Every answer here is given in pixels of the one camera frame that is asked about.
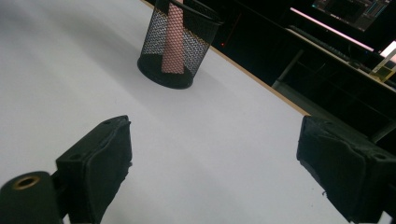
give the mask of table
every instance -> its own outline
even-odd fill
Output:
[[[183,91],[140,73],[150,15],[138,0],[0,3],[0,183],[52,174],[128,115],[134,165],[104,224],[347,223],[295,158],[294,106],[213,49]]]

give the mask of pink paper tube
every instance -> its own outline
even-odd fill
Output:
[[[172,3],[169,3],[162,71],[163,73],[184,74],[183,9]]]

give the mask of wire mesh container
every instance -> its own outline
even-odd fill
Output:
[[[157,0],[137,61],[152,81],[173,89],[192,85],[221,25],[219,15],[195,0]]]

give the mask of pink light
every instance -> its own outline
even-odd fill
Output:
[[[362,44],[361,42],[357,41],[356,39],[353,39],[352,37],[344,35],[343,33],[339,32],[337,30],[334,30],[332,27],[330,27],[330,26],[328,26],[328,25],[326,25],[326,24],[324,24],[324,23],[322,23],[320,21],[317,21],[317,20],[315,20],[314,18],[312,18],[312,17],[310,17],[308,15],[305,15],[303,12],[301,12],[301,11],[299,11],[299,10],[293,8],[293,7],[291,7],[290,10],[295,12],[295,13],[297,13],[297,14],[299,14],[300,16],[305,17],[305,18],[309,19],[310,21],[312,21],[312,22],[314,22],[314,23],[316,23],[316,24],[318,24],[318,25],[320,25],[320,26],[332,31],[333,33],[335,33],[337,35],[340,35],[341,37],[343,37],[343,38],[345,38],[345,39],[347,39],[347,40],[349,40],[349,41],[361,46],[364,49],[367,49],[367,50],[370,50],[370,51],[374,51],[374,49],[368,47],[367,45]]]

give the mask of black mesh pencil cup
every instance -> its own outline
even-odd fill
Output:
[[[221,25],[219,15],[194,0],[157,0],[137,61],[152,81],[173,89],[192,85]]]

